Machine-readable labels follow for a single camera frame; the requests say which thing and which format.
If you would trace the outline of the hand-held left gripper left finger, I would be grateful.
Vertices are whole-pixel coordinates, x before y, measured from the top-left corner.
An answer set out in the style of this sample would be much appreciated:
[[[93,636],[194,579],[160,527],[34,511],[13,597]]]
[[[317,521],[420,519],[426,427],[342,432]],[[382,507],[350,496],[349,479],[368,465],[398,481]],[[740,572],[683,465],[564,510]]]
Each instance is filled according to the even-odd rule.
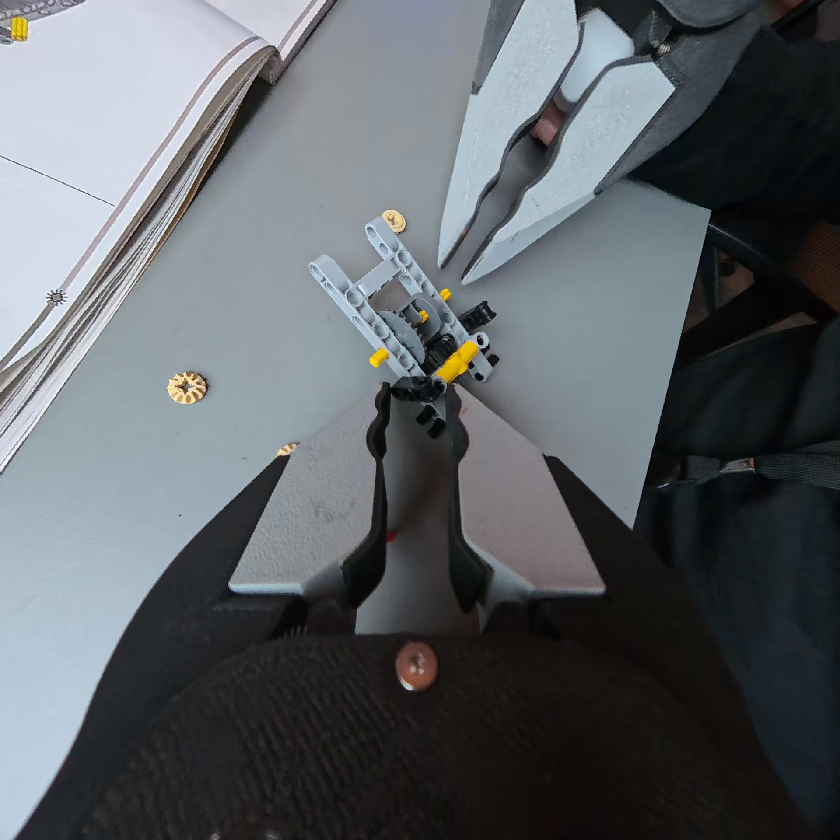
[[[357,607],[386,562],[385,430],[378,384],[280,458],[280,477],[228,582],[240,595],[335,599]]]

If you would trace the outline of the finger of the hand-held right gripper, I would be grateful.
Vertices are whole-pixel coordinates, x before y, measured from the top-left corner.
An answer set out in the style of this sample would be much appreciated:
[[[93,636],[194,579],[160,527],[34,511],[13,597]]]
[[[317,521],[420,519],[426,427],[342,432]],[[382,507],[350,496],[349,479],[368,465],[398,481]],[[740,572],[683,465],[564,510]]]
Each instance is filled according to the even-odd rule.
[[[462,281],[500,268],[590,202],[674,90],[651,59],[605,68],[561,130],[548,169],[479,248]]]
[[[437,266],[445,268],[579,48],[574,1],[492,1],[448,183]]]

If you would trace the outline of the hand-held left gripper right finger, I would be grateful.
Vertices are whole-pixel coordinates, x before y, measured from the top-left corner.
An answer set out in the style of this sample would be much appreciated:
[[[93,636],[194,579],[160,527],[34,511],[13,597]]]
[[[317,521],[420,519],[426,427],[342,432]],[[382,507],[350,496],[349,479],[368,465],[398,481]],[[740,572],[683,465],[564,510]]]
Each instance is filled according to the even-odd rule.
[[[448,565],[464,613],[601,597],[606,585],[542,451],[460,385],[445,394]]]

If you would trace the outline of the grey lego gear frame assembly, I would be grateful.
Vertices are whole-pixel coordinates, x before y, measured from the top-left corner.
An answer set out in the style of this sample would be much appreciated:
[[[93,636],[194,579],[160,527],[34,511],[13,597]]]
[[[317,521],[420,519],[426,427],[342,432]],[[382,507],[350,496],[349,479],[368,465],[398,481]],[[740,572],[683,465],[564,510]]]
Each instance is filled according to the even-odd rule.
[[[382,216],[364,231],[380,261],[362,278],[352,280],[327,255],[313,260],[309,273],[372,354],[389,352],[378,369],[394,375],[395,399],[420,405],[416,421],[435,439],[445,430],[447,389],[463,377],[487,382],[498,364],[486,331],[497,314],[488,301],[457,314]]]

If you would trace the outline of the white lego instruction booklet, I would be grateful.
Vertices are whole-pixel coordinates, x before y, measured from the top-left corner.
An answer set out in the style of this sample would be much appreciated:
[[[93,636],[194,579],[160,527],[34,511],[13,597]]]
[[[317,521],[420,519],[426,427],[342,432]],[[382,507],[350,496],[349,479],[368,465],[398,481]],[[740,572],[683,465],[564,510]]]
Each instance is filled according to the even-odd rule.
[[[1,469],[333,5],[1,2]]]

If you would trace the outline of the person's black clothing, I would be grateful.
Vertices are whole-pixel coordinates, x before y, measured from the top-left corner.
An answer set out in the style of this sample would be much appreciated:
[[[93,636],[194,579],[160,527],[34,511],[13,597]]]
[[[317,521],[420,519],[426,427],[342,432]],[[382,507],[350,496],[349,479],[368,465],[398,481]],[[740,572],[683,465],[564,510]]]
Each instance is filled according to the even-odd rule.
[[[638,171],[713,210],[838,225],[838,41],[762,27],[701,117]],[[724,460],[838,440],[838,317],[675,369],[655,441]],[[718,635],[764,751],[838,838],[838,490],[760,475],[644,499],[637,529]]]

